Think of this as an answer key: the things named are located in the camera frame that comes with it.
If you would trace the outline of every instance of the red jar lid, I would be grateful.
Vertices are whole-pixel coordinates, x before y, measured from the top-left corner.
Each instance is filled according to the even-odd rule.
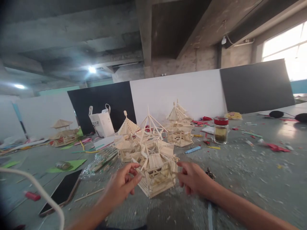
[[[227,118],[214,118],[214,123],[216,125],[228,125],[228,122]]]

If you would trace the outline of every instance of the red marker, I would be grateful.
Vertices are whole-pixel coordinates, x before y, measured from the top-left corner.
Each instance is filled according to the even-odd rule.
[[[34,200],[34,201],[38,201],[41,198],[40,195],[32,193],[32,192],[24,191],[24,193],[25,193],[26,198]]]

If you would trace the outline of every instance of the glass jar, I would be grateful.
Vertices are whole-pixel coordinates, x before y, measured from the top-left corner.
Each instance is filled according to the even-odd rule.
[[[214,118],[214,142],[226,144],[228,138],[228,119],[223,117]]]

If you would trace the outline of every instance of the ceiling light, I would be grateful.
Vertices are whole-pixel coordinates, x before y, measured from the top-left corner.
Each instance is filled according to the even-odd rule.
[[[16,88],[21,88],[21,89],[24,89],[25,87],[23,85],[18,85],[18,84],[15,84],[14,85]]]
[[[92,66],[89,66],[89,72],[90,73],[96,73],[96,69]]]
[[[226,40],[226,37],[224,36],[223,39],[222,39],[222,45],[226,44],[227,40]]]

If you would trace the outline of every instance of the hand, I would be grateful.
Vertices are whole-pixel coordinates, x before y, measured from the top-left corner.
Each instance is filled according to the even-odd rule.
[[[111,211],[127,199],[129,193],[134,195],[134,188],[142,179],[142,175],[135,170],[139,166],[138,163],[129,163],[112,175],[100,199],[109,203]]]
[[[185,186],[187,195],[203,195],[211,199],[214,188],[218,185],[197,164],[190,162],[177,162],[182,171],[177,174],[181,187]]]

